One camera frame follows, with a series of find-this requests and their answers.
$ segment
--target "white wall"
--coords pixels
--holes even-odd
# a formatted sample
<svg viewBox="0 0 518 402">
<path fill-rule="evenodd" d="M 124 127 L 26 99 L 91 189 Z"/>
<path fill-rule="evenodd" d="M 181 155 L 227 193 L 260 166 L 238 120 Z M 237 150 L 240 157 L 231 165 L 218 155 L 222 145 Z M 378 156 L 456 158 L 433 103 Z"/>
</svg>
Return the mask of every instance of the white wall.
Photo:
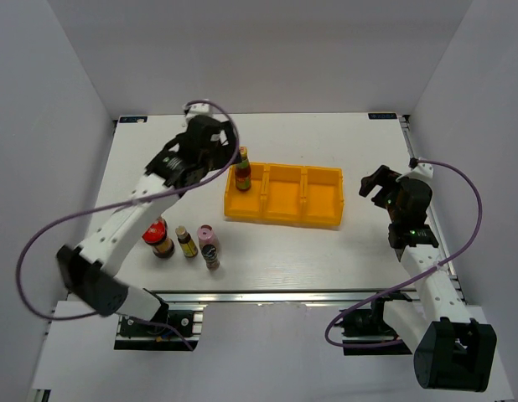
<svg viewBox="0 0 518 402">
<path fill-rule="evenodd" d="M 518 400 L 518 2 L 475 1 L 412 116 L 419 154 L 453 163 L 479 187 L 479 238 L 456 267 L 482 305 Z M 437 170 L 436 198 L 451 249 L 473 229 L 467 186 Z"/>
<path fill-rule="evenodd" d="M 111 120 L 45 0 L 0 0 L 0 402 L 24 401 L 46 323 L 22 307 L 15 261 L 51 219 L 93 203 Z M 29 253 L 23 282 L 49 312 L 63 296 L 54 254 L 84 223 Z"/>
<path fill-rule="evenodd" d="M 410 113 L 469 1 L 49 0 L 112 116 Z"/>
</svg>

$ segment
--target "yellow tray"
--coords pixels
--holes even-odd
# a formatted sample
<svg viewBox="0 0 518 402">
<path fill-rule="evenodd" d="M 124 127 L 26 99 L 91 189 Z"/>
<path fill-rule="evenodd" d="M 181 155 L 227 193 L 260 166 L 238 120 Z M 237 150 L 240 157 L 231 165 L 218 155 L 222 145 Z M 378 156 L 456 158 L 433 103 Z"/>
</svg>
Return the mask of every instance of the yellow tray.
<svg viewBox="0 0 518 402">
<path fill-rule="evenodd" d="M 243 192 L 231 166 L 225 186 L 224 214 L 238 220 L 339 226 L 343 207 L 343 171 L 336 168 L 251 163 L 251 188 Z"/>
</svg>

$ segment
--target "bottle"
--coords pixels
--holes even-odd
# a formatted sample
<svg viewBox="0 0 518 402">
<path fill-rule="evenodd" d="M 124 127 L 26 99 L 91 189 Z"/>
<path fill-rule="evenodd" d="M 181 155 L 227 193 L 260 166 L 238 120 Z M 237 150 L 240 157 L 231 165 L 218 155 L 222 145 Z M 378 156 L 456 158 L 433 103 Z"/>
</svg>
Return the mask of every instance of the bottle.
<svg viewBox="0 0 518 402">
<path fill-rule="evenodd" d="M 175 246 L 168 237 L 166 221 L 164 219 L 157 219 L 143 234 L 142 238 L 143 241 L 153 248 L 153 253 L 158 258 L 169 258 L 174 254 Z"/>
<path fill-rule="evenodd" d="M 235 185 L 241 191 L 247 191 L 251 188 L 251 167 L 248 161 L 248 149 L 239 147 L 242 162 L 238 163 L 235 168 Z"/>
<path fill-rule="evenodd" d="M 190 233 L 187 232 L 186 228 L 184 226 L 179 226 L 175 230 L 175 234 L 177 235 L 177 241 L 181 246 L 181 250 L 183 251 L 184 256 L 188 258 L 197 256 L 198 249 L 192 240 L 192 236 L 190 236 Z"/>
</svg>

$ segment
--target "white table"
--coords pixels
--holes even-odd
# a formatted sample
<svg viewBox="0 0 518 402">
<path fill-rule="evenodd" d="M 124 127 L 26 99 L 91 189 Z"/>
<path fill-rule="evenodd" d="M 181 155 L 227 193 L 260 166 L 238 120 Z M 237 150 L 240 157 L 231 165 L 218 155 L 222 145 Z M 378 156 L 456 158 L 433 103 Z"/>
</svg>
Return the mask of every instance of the white table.
<svg viewBox="0 0 518 402">
<path fill-rule="evenodd" d="M 181 291 L 171 296 L 183 299 L 188 308 L 209 304 L 197 349 L 193 353 L 114 350 L 117 316 L 54 322 L 33 387 L 52 389 L 50 402 L 511 399 L 497 351 L 489 388 L 476 394 L 421 389 L 412 356 L 345 357 L 324 341 L 324 329 L 337 311 L 360 300 L 357 297 L 369 296 L 355 292 L 355 299 L 322 302 L 321 297 L 326 300 L 333 294 L 328 291 L 379 289 L 407 278 L 387 242 L 386 211 L 358 196 L 361 178 L 381 164 L 407 170 L 399 121 L 369 121 L 366 114 L 236 115 L 235 120 L 252 161 L 343 169 L 345 207 L 339 230 L 226 221 L 222 213 L 226 175 L 187 193 L 163 216 L 171 228 L 184 224 L 191 232 L 211 224 L 220 238 L 222 267 L 211 274 L 200 257 L 186 260 L 180 250 L 170 260 L 158 260 L 139 240 L 117 277 L 153 290 Z M 145 164 L 183 130 L 182 122 L 181 116 L 149 116 L 142 124 L 119 124 L 97 205 L 124 199 Z M 108 215 L 94 217 L 90 232 Z M 192 290 L 203 293 L 184 294 Z M 305 297 L 317 300 L 307 305 L 245 304 L 246 295 L 250 296 L 246 291 L 275 290 L 324 293 L 308 293 Z M 264 294 L 266 302 L 272 294 Z M 276 300 L 284 301 L 301 297 L 289 292 L 278 295 L 281 299 Z M 56 314 L 80 314 L 86 308 L 63 301 Z M 484 322 L 480 307 L 469 310 Z M 332 337 L 339 340 L 340 333 L 335 328 Z"/>
<path fill-rule="evenodd" d="M 227 175 L 187 193 L 163 217 L 170 234 L 182 224 L 210 224 L 220 238 L 221 268 L 210 273 L 198 256 L 179 247 L 169 260 L 153 256 L 141 240 L 117 278 L 155 291 L 363 290 L 408 278 L 387 241 L 387 212 L 358 195 L 360 180 L 381 164 L 408 169 L 398 120 L 369 120 L 365 113 L 235 115 L 241 143 L 253 162 L 342 168 L 344 217 L 338 230 L 230 222 L 223 215 Z M 129 196 L 145 165 L 176 134 L 182 116 L 149 116 L 119 123 L 96 204 Z M 93 233 L 110 213 L 96 215 Z"/>
</svg>

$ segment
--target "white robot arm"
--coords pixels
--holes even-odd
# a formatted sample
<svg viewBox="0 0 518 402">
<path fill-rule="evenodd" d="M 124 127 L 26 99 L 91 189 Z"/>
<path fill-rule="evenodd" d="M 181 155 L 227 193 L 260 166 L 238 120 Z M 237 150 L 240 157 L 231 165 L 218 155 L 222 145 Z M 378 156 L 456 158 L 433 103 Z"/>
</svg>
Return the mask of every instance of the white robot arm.
<svg viewBox="0 0 518 402">
<path fill-rule="evenodd" d="M 166 322 L 168 305 L 145 289 L 114 278 L 142 234 L 184 193 L 159 197 L 172 189 L 199 183 L 208 172 L 230 162 L 236 136 L 229 121 L 210 115 L 206 104 L 191 106 L 186 132 L 168 142 L 146 166 L 132 190 L 131 207 L 118 209 L 94 234 L 74 249 L 64 245 L 57 254 L 65 286 L 101 316 L 113 313 L 149 322 Z M 225 133 L 227 143 L 220 141 Z"/>
<path fill-rule="evenodd" d="M 425 224 L 433 195 L 429 185 L 433 168 L 417 159 L 410 164 L 412 170 L 404 175 L 379 167 L 362 178 L 360 195 L 366 197 L 375 186 L 381 187 L 372 201 L 390 215 L 390 246 L 414 278 L 441 259 L 438 241 Z M 342 325 L 345 334 L 401 337 L 414 355 L 414 370 L 423 388 L 484 391 L 497 344 L 494 329 L 469 313 L 443 268 L 414 285 L 422 314 L 409 297 L 395 292 L 373 301 L 371 310 L 348 313 Z"/>
</svg>

